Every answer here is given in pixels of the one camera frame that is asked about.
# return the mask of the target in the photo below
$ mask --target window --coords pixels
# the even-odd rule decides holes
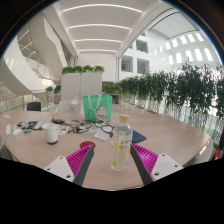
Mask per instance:
[[[204,50],[205,50],[205,54],[206,54],[206,56],[208,58],[208,61],[213,61],[213,58],[211,56],[211,53],[210,53],[209,49],[205,48]]]
[[[121,58],[121,71],[123,72],[133,72],[133,58],[128,56],[123,56]]]
[[[178,46],[178,43],[177,43],[176,39],[172,40],[172,42],[173,42],[173,47],[177,47]]]
[[[180,53],[176,53],[176,60],[177,60],[177,63],[181,63],[182,62],[182,58],[181,58],[181,54]]]
[[[196,33],[196,36],[197,36],[197,38],[198,38],[199,41],[204,41],[204,40],[202,39],[200,33]]]
[[[143,31],[143,32],[141,33],[141,35],[145,37],[145,31]]]
[[[172,55],[169,56],[169,62],[171,65],[173,65],[173,56]]]
[[[192,36],[192,34],[188,34],[187,36],[188,36],[190,42],[195,42],[195,39],[194,39],[194,37]]]
[[[182,44],[187,44],[185,36],[180,37]]]
[[[202,56],[201,56],[201,52],[200,52],[200,50],[199,50],[199,49],[194,49],[194,52],[195,52],[195,54],[196,54],[197,60],[198,60],[198,61],[202,61],[203,58],[202,58]]]
[[[148,46],[147,43],[144,41],[136,40],[136,48],[139,51],[148,53]]]
[[[186,53],[186,57],[189,58],[189,61],[193,61],[193,57],[192,57],[191,51],[188,50],[188,51],[185,51],[185,53]]]
[[[149,61],[143,59],[137,59],[137,73],[147,74],[149,72]]]
[[[169,50],[171,48],[169,42],[166,43],[166,48],[167,48],[167,50]]]

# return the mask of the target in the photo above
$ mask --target paper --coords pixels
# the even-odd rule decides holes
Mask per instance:
[[[101,129],[97,131],[97,133],[94,135],[95,138],[98,138],[102,141],[107,141],[110,138],[110,135]]]
[[[33,127],[33,129],[40,129],[40,128],[42,128],[42,126],[43,126],[44,124],[51,123],[52,118],[53,118],[53,117],[49,117],[49,118],[46,118],[46,119],[43,119],[43,120],[38,121],[38,122],[36,123],[36,125]]]
[[[61,126],[61,130],[59,130],[59,135],[65,135],[66,132],[68,131],[69,127],[66,126]]]

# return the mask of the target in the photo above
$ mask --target document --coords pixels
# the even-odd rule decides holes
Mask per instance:
[[[53,117],[49,117],[49,118],[45,118],[43,120],[40,120],[36,123],[36,125],[33,127],[34,130],[37,130],[37,129],[42,129],[42,126],[44,124],[47,124],[47,123],[52,123],[52,120],[53,120]]]

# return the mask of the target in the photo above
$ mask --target cup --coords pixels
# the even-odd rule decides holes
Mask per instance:
[[[45,139],[48,144],[55,144],[58,142],[58,133],[61,129],[60,124],[48,123],[42,126]]]
[[[72,101],[70,103],[70,111],[71,111],[71,120],[77,121],[78,114],[79,114],[79,102],[78,101]]]

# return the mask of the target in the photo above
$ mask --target glass bottle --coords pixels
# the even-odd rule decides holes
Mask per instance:
[[[113,129],[113,161],[112,169],[122,171],[126,168],[132,142],[132,129],[128,114],[120,114],[120,123]]]

